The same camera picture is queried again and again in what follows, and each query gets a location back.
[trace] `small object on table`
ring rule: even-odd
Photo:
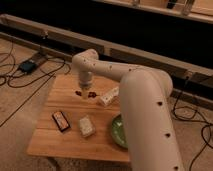
[[[61,132],[67,130],[70,128],[70,124],[68,120],[66,119],[65,115],[61,111],[57,111],[52,114],[52,118],[54,119],[55,123],[57,124],[59,130]]]
[[[83,137],[89,137],[95,133],[95,127],[88,115],[79,120],[79,128]]]
[[[103,105],[104,107],[110,105],[117,97],[119,94],[119,88],[115,87],[102,95],[99,99],[99,103]]]
[[[75,91],[75,94],[78,95],[78,96],[82,96],[81,91]],[[96,92],[93,92],[93,91],[90,91],[89,94],[88,94],[88,98],[95,98],[97,96],[98,95],[96,94]]]
[[[116,116],[112,121],[111,136],[113,140],[116,142],[116,144],[118,144],[119,146],[123,148],[126,148],[126,149],[128,148],[121,115]]]

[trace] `dark wall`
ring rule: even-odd
[[[0,10],[213,69],[213,25],[90,0],[1,0]]]

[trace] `brown object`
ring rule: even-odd
[[[82,92],[81,91],[75,91],[75,94],[77,94],[78,96],[82,96]],[[96,96],[98,96],[97,94],[96,94],[96,92],[89,92],[89,94],[88,94],[88,98],[95,98]]]
[[[213,0],[195,0],[192,12],[213,16]]]
[[[94,76],[90,91],[102,95],[117,85],[118,83],[109,79]],[[76,76],[56,77],[27,153],[36,156],[129,162],[128,152],[115,144],[109,131],[111,121],[120,113],[118,101],[103,108],[98,105],[98,98],[84,100],[75,91],[80,91]],[[58,110],[65,112],[68,121],[72,122],[72,129],[64,134],[58,130],[51,116]],[[96,133],[87,139],[82,137],[78,127],[78,121],[85,115],[90,116],[96,128]]]
[[[64,114],[61,111],[57,111],[57,112],[53,113],[52,118],[56,122],[56,124],[61,132],[70,128],[69,122],[67,121],[66,117],[64,116]]]
[[[95,126],[90,120],[89,115],[79,120],[79,128],[83,137],[89,137],[95,133]]]

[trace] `table leg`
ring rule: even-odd
[[[53,157],[46,157],[46,159],[50,162],[54,171],[60,171],[60,165],[58,164],[58,162]]]

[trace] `black cable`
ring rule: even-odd
[[[7,71],[6,73],[0,73],[1,76],[4,76],[4,75],[7,75],[7,74],[11,73],[11,72],[14,70],[15,66],[17,65],[17,64],[16,64],[16,59],[15,59],[14,55],[13,55],[13,54],[10,54],[9,57],[12,58],[12,64],[3,64],[3,65],[0,65],[0,68],[7,67],[7,66],[12,66],[12,67],[11,67],[11,69],[10,69],[9,71]]]
[[[9,21],[8,21],[6,15],[5,15],[5,14],[1,14],[1,16],[4,16],[4,19],[5,19],[6,23],[7,23],[7,26],[10,28],[10,24],[9,24]],[[13,49],[14,49],[14,40],[13,40],[13,36],[10,35],[10,38],[11,38],[11,48],[10,48],[10,51],[9,51],[8,53],[0,53],[0,56],[6,55],[5,58],[3,58],[2,60],[0,60],[0,63],[2,63],[2,62],[4,62],[5,60],[7,60],[7,59],[11,56],[11,54],[12,54],[12,52],[13,52]]]
[[[40,76],[40,77],[38,77],[38,78],[32,80],[31,82],[29,82],[29,83],[27,83],[27,84],[24,84],[24,85],[12,85],[12,84],[11,84],[12,80],[17,79],[17,78],[14,77],[14,75],[15,75],[16,72],[17,72],[17,71],[15,71],[15,72],[12,74],[12,77],[9,77],[9,79],[8,79],[8,81],[7,81],[7,85],[8,85],[9,87],[11,87],[11,88],[23,88],[23,87],[29,86],[29,85],[35,83],[36,81],[38,81],[38,80],[40,80],[40,79],[42,79],[42,78],[44,78],[44,77],[46,77],[46,76],[48,76],[48,75],[50,75],[50,74],[52,74],[52,73],[54,73],[54,72],[60,70],[61,68],[64,67],[64,65],[65,65],[65,60],[63,59],[63,63],[62,63],[62,65],[61,65],[60,67],[58,67],[58,68],[56,68],[56,69],[54,69],[54,70],[52,70],[52,71],[50,71],[50,72],[48,72],[48,73],[42,75],[42,76]]]
[[[55,60],[51,60],[51,59],[54,59],[53,57],[52,58],[47,58],[47,61],[50,61],[50,62],[54,62],[54,63],[62,63],[61,61],[55,61]],[[70,73],[71,71],[71,66],[65,62],[65,65],[67,66],[67,72],[65,72],[64,74],[67,75]],[[39,68],[40,71],[43,73],[43,74],[46,74],[46,75],[49,75],[47,72],[45,72],[42,68]]]
[[[0,128],[4,126],[53,76],[54,74],[44,81],[27,99],[25,99],[24,102],[0,124]]]
[[[190,163],[190,166],[189,166],[189,171],[192,171],[192,167],[193,167],[193,164],[195,163],[195,161],[199,158],[199,156],[202,154],[202,152],[206,149],[206,147],[210,147],[213,149],[213,146],[210,145],[210,140],[211,140],[211,137],[212,137],[212,131],[211,131],[211,127],[213,126],[212,123],[208,122],[207,119],[204,117],[204,115],[198,111],[198,106],[199,106],[199,103],[198,103],[198,100],[197,98],[195,97],[195,95],[193,96],[194,97],[194,100],[196,102],[196,109],[190,107],[190,106],[182,106],[182,107],[177,107],[177,104],[178,104],[178,101],[180,100],[183,92],[184,92],[184,89],[185,87],[187,86],[187,83],[188,83],[189,79],[187,78],[186,81],[185,81],[185,84],[182,88],[182,90],[180,91],[180,93],[178,94],[177,96],[177,99],[174,103],[174,106],[173,106],[173,109],[172,109],[172,113],[175,117],[176,120],[179,120],[179,121],[183,121],[183,122],[194,122],[194,123],[202,123],[202,124],[205,124],[202,129],[201,129],[201,137],[204,141],[204,146],[200,149],[200,151],[196,154],[196,156],[192,159],[191,163]],[[176,113],[176,110],[178,109],[182,109],[182,108],[186,108],[186,109],[190,109],[190,110],[193,110],[194,113],[191,117],[185,117],[185,116],[182,116],[182,115],[179,115]],[[202,120],[195,120],[194,118],[199,115],[201,117]],[[204,136],[204,132],[205,130],[208,128],[208,133],[209,133],[209,136],[208,138],[206,139],[205,136]]]
[[[7,83],[7,77],[0,76],[0,87]]]

